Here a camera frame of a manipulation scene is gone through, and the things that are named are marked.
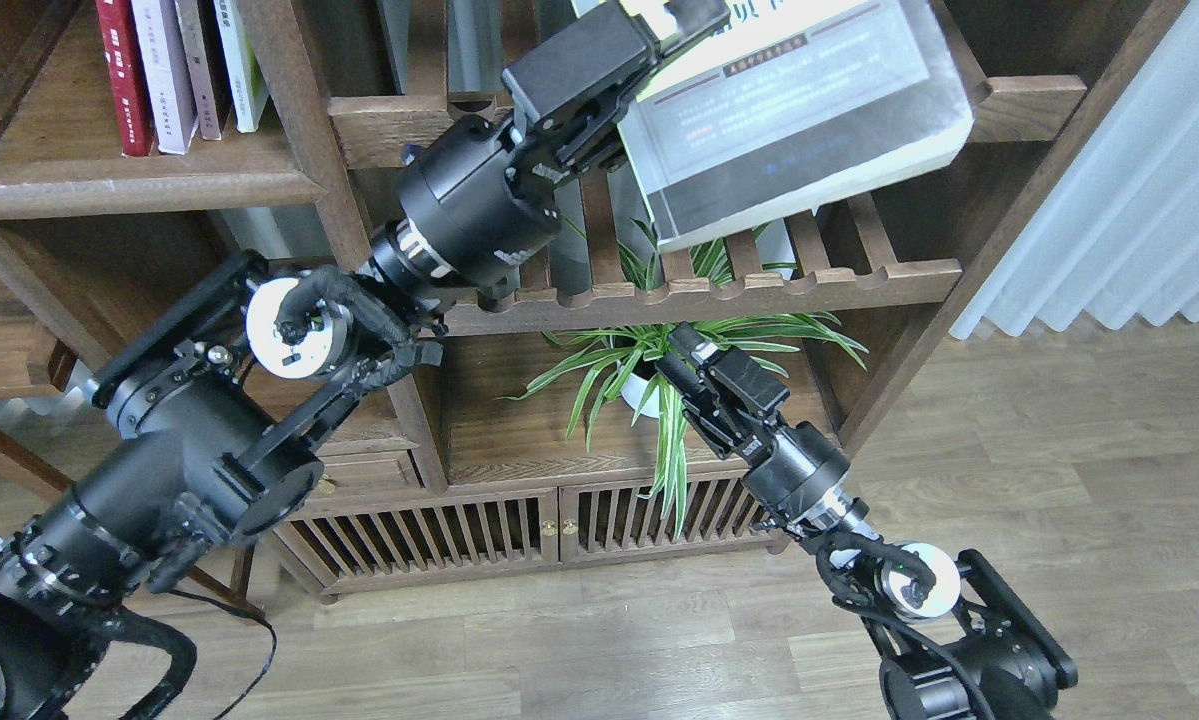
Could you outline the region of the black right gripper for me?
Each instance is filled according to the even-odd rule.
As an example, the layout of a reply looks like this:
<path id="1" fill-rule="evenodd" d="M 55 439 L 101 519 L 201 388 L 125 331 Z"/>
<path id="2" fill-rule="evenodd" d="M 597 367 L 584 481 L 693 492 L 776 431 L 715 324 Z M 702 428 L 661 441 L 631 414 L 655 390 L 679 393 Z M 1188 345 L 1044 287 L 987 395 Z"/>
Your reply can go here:
<path id="1" fill-rule="evenodd" d="M 809 423 L 788 425 L 790 397 L 777 375 L 741 347 L 721 347 L 689 323 L 671 331 L 658 373 L 682 397 L 683 415 L 718 459 L 737 455 L 742 484 L 782 530 L 832 530 L 852 520 L 843 492 L 849 460 Z"/>

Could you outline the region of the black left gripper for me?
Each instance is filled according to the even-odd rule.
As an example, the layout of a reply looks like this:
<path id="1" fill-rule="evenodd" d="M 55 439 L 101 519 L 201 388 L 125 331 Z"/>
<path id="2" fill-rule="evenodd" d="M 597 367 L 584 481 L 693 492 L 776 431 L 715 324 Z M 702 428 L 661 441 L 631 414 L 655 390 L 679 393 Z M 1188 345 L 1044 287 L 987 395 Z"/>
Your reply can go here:
<path id="1" fill-rule="evenodd" d="M 504 282 L 561 231 L 554 190 L 590 167 L 559 159 L 561 141 L 605 137 L 650 74 L 728 18 L 722 1 L 635 12 L 602 1 L 510 63 L 502 81 L 516 122 L 459 117 L 403 168 L 394 286 L 452 301 L 462 288 Z"/>

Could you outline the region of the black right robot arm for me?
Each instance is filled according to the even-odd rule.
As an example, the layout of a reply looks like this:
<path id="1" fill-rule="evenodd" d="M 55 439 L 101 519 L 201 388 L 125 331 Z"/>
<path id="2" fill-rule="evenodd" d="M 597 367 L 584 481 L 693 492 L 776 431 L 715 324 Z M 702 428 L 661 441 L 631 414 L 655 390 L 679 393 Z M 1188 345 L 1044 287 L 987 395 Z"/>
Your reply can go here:
<path id="1" fill-rule="evenodd" d="M 846 497 L 849 460 L 823 432 L 781 415 L 788 388 L 740 347 L 689 323 L 671 331 L 659 373 L 718 456 L 741 456 L 745 488 L 814 557 L 840 609 L 858 616 L 881 657 L 892 719 L 1047 719 L 1078 671 L 1056 639 L 975 550 L 891 544 Z"/>

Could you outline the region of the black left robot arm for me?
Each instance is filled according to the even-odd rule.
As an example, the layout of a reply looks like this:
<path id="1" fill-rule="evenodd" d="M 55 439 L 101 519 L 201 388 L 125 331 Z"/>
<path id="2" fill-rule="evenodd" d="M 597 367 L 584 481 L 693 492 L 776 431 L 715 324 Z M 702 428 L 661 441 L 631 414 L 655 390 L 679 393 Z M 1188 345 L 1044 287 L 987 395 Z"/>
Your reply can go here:
<path id="1" fill-rule="evenodd" d="M 195 643 L 125 598 L 174 591 L 213 547 L 303 506 L 330 434 L 370 392 L 440 363 L 444 314 L 558 236 L 558 187 L 617 163 L 635 93 L 728 16 L 722 1 L 595 5 L 504 69 L 510 117 L 459 117 L 412 149 L 403 218 L 357 272 L 275 274 L 242 252 L 97 373 L 92 404 L 122 442 L 0 541 L 0 719 L 61 719 L 114 642 L 169 657 L 125 716 L 165 710 Z"/>

